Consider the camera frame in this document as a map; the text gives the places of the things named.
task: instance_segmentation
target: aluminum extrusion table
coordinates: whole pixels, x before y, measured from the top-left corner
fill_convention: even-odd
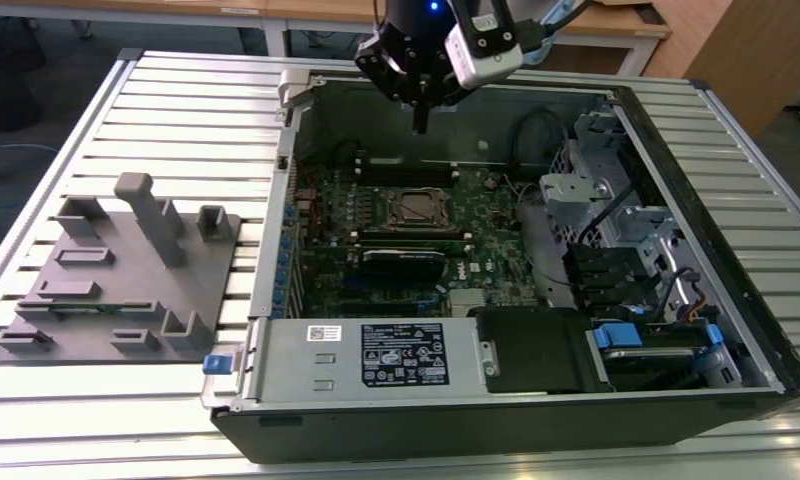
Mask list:
[[[61,234],[49,219],[60,197],[98,195],[108,209],[126,209],[112,196],[116,178],[144,171],[156,178],[154,195],[174,199],[181,212],[212,201],[245,220],[216,342],[244,340],[281,127],[276,86],[289,66],[351,69],[333,61],[125,52],[0,247],[0,330]],[[537,72],[516,77],[612,81]],[[800,200],[709,91],[680,80],[625,83],[800,352]],[[230,393],[233,378],[218,378],[216,392]],[[202,381],[200,365],[0,367],[0,478],[800,479],[800,410],[663,448],[253,465],[210,424]]]

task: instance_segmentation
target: blue latch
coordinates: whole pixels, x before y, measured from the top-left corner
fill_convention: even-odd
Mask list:
[[[712,345],[723,343],[723,332],[713,323],[705,326],[705,333],[708,334],[708,341]]]
[[[605,323],[592,331],[599,348],[641,347],[643,340],[633,323]]]
[[[206,355],[201,364],[205,375],[230,375],[234,357],[232,355]]]

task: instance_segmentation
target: metal bracket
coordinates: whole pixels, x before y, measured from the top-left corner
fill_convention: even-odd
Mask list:
[[[487,377],[497,377],[501,374],[501,369],[497,366],[495,343],[492,342],[480,342],[480,364]]]
[[[672,220],[667,207],[625,207],[613,215],[616,239],[621,242],[641,242],[664,222]]]
[[[593,201],[609,198],[593,181],[576,174],[551,173],[539,180],[548,211],[559,225],[580,225]]]
[[[311,99],[311,70],[286,68],[278,79],[278,103],[281,108],[292,108]]]

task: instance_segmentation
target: barcode sticker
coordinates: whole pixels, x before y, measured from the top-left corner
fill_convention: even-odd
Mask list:
[[[341,326],[340,325],[308,325],[308,341],[309,342],[340,342],[341,341]]]

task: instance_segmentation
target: warning label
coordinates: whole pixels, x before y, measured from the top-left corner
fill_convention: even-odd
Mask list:
[[[441,324],[361,325],[361,381],[368,387],[448,385]]]

